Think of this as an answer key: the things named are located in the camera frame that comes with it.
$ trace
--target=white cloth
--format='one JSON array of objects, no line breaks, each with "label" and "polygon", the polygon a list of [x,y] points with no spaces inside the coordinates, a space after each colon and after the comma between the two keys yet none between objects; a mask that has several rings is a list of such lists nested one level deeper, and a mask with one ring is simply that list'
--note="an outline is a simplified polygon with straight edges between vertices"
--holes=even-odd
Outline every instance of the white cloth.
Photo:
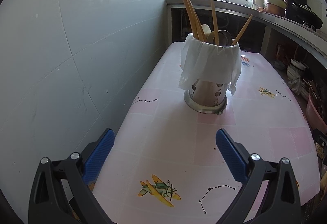
[{"label": "white cloth", "polygon": [[189,34],[181,51],[183,69],[179,80],[181,89],[189,89],[198,79],[218,84],[229,84],[232,95],[241,74],[241,50],[238,43],[220,47],[201,42]]}]

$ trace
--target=pink tablecloth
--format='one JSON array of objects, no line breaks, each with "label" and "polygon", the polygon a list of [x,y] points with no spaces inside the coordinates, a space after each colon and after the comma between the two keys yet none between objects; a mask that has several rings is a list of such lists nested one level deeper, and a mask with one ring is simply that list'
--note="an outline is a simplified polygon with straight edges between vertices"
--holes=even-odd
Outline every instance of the pink tablecloth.
[{"label": "pink tablecloth", "polygon": [[[241,187],[215,145],[220,128],[265,160],[288,157],[301,204],[317,194],[319,169],[310,129],[265,58],[242,52],[235,95],[227,91],[222,115],[207,115],[189,108],[178,88],[182,47],[172,44],[143,85],[101,170],[93,194],[112,221],[216,223]],[[266,185],[247,220],[258,210]],[[151,187],[156,195],[150,195]]]}]

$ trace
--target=metal base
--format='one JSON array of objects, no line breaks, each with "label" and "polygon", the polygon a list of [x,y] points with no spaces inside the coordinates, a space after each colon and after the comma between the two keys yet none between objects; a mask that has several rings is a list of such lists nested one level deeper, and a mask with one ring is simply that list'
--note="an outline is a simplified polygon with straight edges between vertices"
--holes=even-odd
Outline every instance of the metal base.
[{"label": "metal base", "polygon": [[227,106],[227,97],[226,96],[224,97],[223,102],[221,104],[219,104],[218,106],[215,106],[215,107],[202,106],[202,105],[196,103],[194,100],[192,100],[192,98],[190,97],[189,90],[186,90],[184,92],[184,100],[190,108],[192,108],[193,110],[196,110],[200,113],[205,113],[205,114],[218,114],[218,115],[222,114],[224,109]]}]

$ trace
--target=wooden chopstick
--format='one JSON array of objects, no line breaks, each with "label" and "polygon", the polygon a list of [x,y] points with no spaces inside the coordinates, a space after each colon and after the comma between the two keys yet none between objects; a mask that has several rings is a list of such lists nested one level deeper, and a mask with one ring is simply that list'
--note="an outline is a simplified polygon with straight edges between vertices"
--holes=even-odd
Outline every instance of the wooden chopstick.
[{"label": "wooden chopstick", "polygon": [[247,26],[249,25],[252,17],[253,17],[253,15],[250,15],[250,17],[248,18],[248,20],[246,21],[246,23],[242,27],[241,31],[238,33],[236,39],[233,41],[232,46],[234,46],[240,40],[240,38],[243,35],[244,31],[247,29]]},{"label": "wooden chopstick", "polygon": [[189,5],[188,0],[183,0],[183,2],[185,4],[187,15],[188,15],[188,18],[190,20],[190,24],[191,24],[191,29],[192,29],[193,36],[196,39],[199,39],[199,37],[197,35],[197,26],[196,26],[195,19],[193,17],[193,12],[191,10],[191,6]]},{"label": "wooden chopstick", "polygon": [[193,7],[193,5],[191,3],[191,0],[187,0],[187,1],[188,1],[189,6],[191,7],[191,11],[192,11],[193,17],[195,19],[195,25],[197,27],[197,35],[199,36],[199,40],[202,41],[202,42],[205,42],[205,40],[204,40],[205,35],[204,35],[204,32],[203,32],[203,28],[201,27],[199,17],[197,16],[197,13],[194,10],[194,7]]},{"label": "wooden chopstick", "polygon": [[214,22],[214,32],[215,32],[215,43],[219,46],[219,36],[218,36],[218,22],[216,16],[216,9],[214,0],[210,0],[211,2],[211,11],[212,11],[212,20]]}]

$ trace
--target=silver screw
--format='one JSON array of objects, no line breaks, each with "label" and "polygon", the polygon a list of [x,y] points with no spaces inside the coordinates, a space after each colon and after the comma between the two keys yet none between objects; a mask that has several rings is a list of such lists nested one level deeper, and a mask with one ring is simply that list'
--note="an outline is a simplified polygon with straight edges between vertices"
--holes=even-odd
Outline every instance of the silver screw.
[{"label": "silver screw", "polygon": [[251,155],[251,158],[252,158],[253,160],[259,160],[259,159],[260,159],[260,156],[259,156],[258,154],[252,154],[252,155]]},{"label": "silver screw", "polygon": [[41,159],[41,163],[42,163],[42,164],[46,164],[47,162],[48,162],[48,158],[42,158],[42,159]]},{"label": "silver screw", "polygon": [[72,160],[77,160],[80,157],[80,154],[78,154],[77,152],[74,152],[73,154],[70,155],[70,158]]},{"label": "silver screw", "polygon": [[289,164],[289,159],[287,159],[287,158],[283,158],[283,159],[282,159],[282,162],[283,162],[284,164]]}]

